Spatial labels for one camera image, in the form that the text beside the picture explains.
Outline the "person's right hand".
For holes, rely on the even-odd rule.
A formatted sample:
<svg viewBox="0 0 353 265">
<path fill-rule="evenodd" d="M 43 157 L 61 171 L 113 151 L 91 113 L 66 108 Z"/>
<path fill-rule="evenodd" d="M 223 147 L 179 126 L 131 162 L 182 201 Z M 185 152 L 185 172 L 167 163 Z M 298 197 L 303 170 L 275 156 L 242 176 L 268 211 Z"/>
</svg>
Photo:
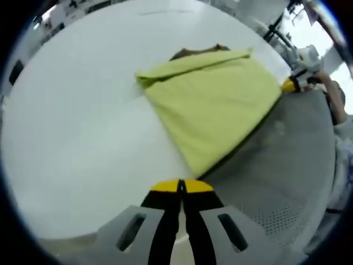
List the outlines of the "person's right hand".
<svg viewBox="0 0 353 265">
<path fill-rule="evenodd" d="M 331 78 L 324 70 L 319 70 L 308 78 L 308 83 L 312 83 L 312 84 L 319 83 L 319 84 L 322 84 L 325 87 L 325 89 L 328 89 L 331 83 Z"/>
</svg>

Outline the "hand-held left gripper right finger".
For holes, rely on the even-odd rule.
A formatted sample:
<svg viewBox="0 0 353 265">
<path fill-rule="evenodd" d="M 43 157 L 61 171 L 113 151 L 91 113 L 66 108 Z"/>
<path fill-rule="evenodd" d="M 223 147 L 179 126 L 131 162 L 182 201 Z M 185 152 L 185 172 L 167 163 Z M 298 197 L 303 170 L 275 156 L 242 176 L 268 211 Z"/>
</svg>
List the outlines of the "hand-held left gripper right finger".
<svg viewBox="0 0 353 265">
<path fill-rule="evenodd" d="M 203 181 L 183 184 L 186 231 L 196 264 L 275 264 L 276 247 L 233 206 L 225 206 Z"/>
</svg>

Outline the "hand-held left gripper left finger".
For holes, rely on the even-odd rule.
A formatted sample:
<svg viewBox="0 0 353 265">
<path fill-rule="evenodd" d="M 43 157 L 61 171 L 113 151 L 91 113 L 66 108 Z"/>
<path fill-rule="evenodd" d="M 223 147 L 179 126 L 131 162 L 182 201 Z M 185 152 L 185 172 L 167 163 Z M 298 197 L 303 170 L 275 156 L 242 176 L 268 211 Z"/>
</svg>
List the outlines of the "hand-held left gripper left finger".
<svg viewBox="0 0 353 265">
<path fill-rule="evenodd" d="M 179 228 L 183 181 L 155 184 L 98 231 L 98 264 L 169 264 Z"/>
</svg>

